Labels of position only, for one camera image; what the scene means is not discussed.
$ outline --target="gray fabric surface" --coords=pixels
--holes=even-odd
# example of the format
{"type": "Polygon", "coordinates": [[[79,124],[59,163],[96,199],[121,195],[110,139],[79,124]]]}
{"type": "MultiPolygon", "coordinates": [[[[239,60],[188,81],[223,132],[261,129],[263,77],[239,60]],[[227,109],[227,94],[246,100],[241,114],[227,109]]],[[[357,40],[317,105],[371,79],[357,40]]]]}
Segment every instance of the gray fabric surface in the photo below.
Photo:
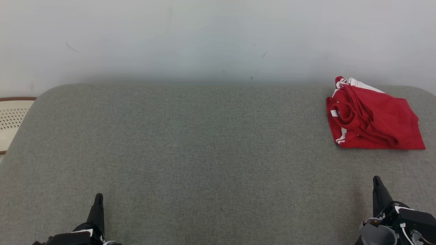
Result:
{"type": "Polygon", "coordinates": [[[436,214],[436,97],[379,88],[408,100],[427,150],[337,147],[330,86],[54,88],[0,164],[0,241],[70,232],[98,192],[124,245],[353,244],[374,175],[436,214]]]}

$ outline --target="beige perforated object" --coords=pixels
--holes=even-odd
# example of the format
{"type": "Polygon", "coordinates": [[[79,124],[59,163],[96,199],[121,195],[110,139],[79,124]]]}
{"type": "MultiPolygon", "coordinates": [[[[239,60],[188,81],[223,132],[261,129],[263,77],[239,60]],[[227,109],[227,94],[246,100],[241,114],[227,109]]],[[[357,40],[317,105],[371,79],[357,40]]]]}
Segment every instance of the beige perforated object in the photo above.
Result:
{"type": "Polygon", "coordinates": [[[0,155],[5,154],[35,97],[0,98],[0,155]]]}

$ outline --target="wall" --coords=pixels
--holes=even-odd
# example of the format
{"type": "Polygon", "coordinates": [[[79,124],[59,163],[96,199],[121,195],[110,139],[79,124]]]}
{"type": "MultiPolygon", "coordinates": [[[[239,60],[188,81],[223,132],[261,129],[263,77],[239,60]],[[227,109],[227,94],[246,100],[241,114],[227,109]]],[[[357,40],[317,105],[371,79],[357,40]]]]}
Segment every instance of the wall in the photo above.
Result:
{"type": "Polygon", "coordinates": [[[435,10],[435,0],[2,0],[0,96],[103,74],[247,84],[344,75],[436,94],[435,10]]]}

